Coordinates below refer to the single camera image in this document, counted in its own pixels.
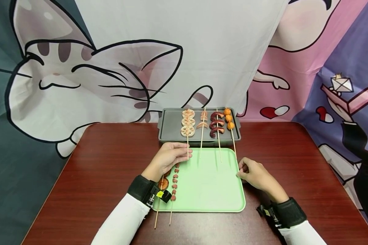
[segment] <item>red heart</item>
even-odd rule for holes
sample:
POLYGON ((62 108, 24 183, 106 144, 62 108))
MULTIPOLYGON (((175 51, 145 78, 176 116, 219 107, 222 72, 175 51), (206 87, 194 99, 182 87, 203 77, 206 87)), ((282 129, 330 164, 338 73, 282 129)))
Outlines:
POLYGON ((316 108, 316 113, 319 114, 319 120, 325 123, 332 123, 334 122, 334 118, 327 113, 326 108, 324 108, 323 106, 319 106, 318 108, 316 108))
POLYGON ((289 106, 283 105, 278 108, 274 107, 265 107, 260 110, 260 114, 268 119, 273 119, 277 116, 282 116, 283 114, 287 113, 289 111, 289 106))

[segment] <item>red-brown tabletop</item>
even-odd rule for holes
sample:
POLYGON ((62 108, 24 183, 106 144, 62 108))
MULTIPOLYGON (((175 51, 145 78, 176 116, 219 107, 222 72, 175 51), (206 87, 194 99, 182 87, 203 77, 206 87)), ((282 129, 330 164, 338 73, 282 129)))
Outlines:
MULTIPOLYGON (((23 245, 90 244, 160 144, 156 124, 94 124, 64 167, 23 245)), ((263 165, 306 212, 328 245, 368 245, 368 226, 300 124, 241 123, 238 159, 263 165)), ((259 191, 244 185, 240 213, 150 211, 132 244, 280 244, 259 216, 259 191)))

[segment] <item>white sleeve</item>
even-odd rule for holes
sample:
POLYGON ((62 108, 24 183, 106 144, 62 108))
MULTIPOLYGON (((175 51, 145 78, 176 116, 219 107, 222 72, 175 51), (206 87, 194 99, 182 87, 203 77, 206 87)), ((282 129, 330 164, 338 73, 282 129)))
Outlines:
POLYGON ((326 245, 308 220, 289 229, 278 229, 288 245, 326 245))
POLYGON ((91 245, 129 245, 150 208, 130 194, 117 204, 91 245))

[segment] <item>mint green plastic tray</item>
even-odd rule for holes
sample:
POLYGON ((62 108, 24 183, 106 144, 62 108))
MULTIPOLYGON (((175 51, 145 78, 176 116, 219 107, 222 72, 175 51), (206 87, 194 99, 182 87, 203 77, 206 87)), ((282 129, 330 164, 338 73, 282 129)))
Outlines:
MULTIPOLYGON (((234 151, 221 148, 191 148, 192 158, 180 163, 177 178, 174 212, 241 212, 245 207, 243 184, 236 176, 239 171, 234 151)), ((172 192, 174 167, 169 180, 168 191, 172 192)), ((160 212, 170 212, 172 201, 160 201, 160 212)), ((153 210, 156 211, 158 198, 153 210)))

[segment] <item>gray tray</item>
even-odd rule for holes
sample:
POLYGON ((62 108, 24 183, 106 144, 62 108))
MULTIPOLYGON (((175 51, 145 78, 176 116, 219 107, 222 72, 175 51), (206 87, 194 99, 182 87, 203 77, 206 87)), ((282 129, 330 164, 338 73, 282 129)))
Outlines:
MULTIPOLYGON (((204 110, 203 108, 191 108, 195 111, 195 126, 196 129, 197 124, 200 121, 200 113, 204 110)), ((162 143, 165 142, 187 142, 187 137, 183 137, 180 134, 182 111, 185 110, 183 108, 165 108, 162 112, 162 116, 158 121, 158 140, 162 143)), ((218 111, 223 112, 225 108, 218 108, 218 111)), ((233 116, 233 123, 235 124, 235 128, 233 129, 233 136, 235 142, 241 139, 240 134, 240 122, 236 118, 236 113, 230 108, 231 115, 233 116)), ((208 121, 207 124, 210 124, 210 116, 213 112, 217 111, 217 108, 206 108, 208 112, 208 121)), ((233 140, 231 137, 231 132, 226 128, 227 123, 223 126, 225 129, 225 133, 219 134, 219 141, 221 146, 233 145, 233 140)), ((204 128, 203 130, 203 143, 202 146, 218 146, 218 136, 217 133, 215 139, 210 137, 211 129, 204 128)), ((189 137, 188 142, 191 146, 200 146, 200 139, 202 137, 202 128, 196 129, 194 136, 189 137)))

